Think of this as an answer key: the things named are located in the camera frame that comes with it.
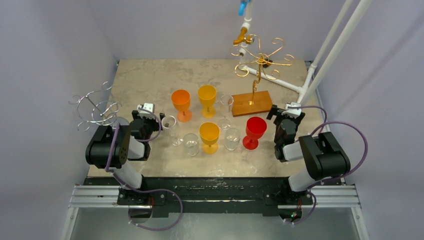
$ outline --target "blue valve handle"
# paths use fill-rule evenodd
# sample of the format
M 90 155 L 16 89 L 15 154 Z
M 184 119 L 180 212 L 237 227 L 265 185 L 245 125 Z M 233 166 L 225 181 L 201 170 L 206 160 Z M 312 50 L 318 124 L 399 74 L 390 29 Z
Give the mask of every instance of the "blue valve handle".
M 238 15 L 239 16 L 243 16 L 243 14 L 245 13 L 245 8 L 250 1 L 251 0 L 241 0 L 240 1 L 240 8 L 238 9 Z

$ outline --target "glass tumbler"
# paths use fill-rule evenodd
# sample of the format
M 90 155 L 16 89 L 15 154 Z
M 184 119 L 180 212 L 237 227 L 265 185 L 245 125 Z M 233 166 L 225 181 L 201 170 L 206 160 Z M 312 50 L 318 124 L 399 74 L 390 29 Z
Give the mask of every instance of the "glass tumbler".
M 240 142 L 240 131 L 237 128 L 229 128 L 225 132 L 225 148 L 234 151 Z
M 222 130 L 227 130 L 231 127 L 231 121 L 227 118 L 233 112 L 234 98 L 231 95 L 225 94 L 221 96 L 219 101 L 219 111 L 224 118 L 218 121 L 218 126 Z
M 196 156 L 199 152 L 199 137 L 194 133 L 188 133 L 182 138 L 185 152 L 190 156 Z
M 162 119 L 162 131 L 169 138 L 172 146 L 181 144 L 180 128 L 174 116 L 166 116 Z

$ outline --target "marble table surface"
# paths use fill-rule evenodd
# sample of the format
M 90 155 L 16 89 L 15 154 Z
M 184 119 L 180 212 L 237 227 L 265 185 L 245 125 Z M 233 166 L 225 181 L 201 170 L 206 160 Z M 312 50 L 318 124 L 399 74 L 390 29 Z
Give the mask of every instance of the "marble table surface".
M 234 73 L 238 59 L 122 59 L 114 79 L 111 92 L 115 100 L 122 103 L 118 116 L 132 120 L 131 111 L 137 105 L 154 103 L 155 113 L 177 115 L 177 110 L 171 102 L 171 94 L 177 89 L 185 89 L 190 93 L 192 119 L 189 122 L 179 122 L 181 138 L 187 133 L 199 136 L 199 127 L 204 122 L 218 123 L 222 115 L 219 111 L 212 118 L 201 115 L 202 105 L 198 97 L 198 89 L 203 85 L 216 87 L 217 95 L 243 94 L 252 91 L 252 81 L 255 76 L 249 74 L 239 77 Z M 305 81 L 307 69 L 303 60 L 296 60 L 292 66 L 279 67 L 280 79 L 301 86 Z M 269 80 L 262 79 L 257 86 L 258 91 L 267 90 L 273 104 L 280 108 L 287 102 L 294 102 L 298 98 L 295 91 L 277 85 Z M 308 105 L 316 105 L 315 97 Z M 318 109 L 304 109 L 305 118 L 299 126 L 297 136 L 312 132 L 322 123 L 322 116 Z M 255 114 L 266 118 L 266 113 Z M 238 128 L 241 137 L 246 136 L 246 122 L 252 115 L 232 117 L 232 127 Z M 219 148 L 214 154 L 206 154 L 200 146 L 196 156 L 185 153 L 184 146 L 169 146 L 164 134 L 149 144 L 150 157 L 147 161 L 132 161 L 131 164 L 144 176 L 151 177 L 285 177 L 298 173 L 305 164 L 303 160 L 281 163 L 274 155 L 273 121 L 266 120 L 267 130 L 259 140 L 255 150 L 243 147 L 240 141 L 237 149 L 228 151 L 224 147 L 225 132 L 221 131 Z M 91 165 L 89 177 L 110 176 L 103 169 Z

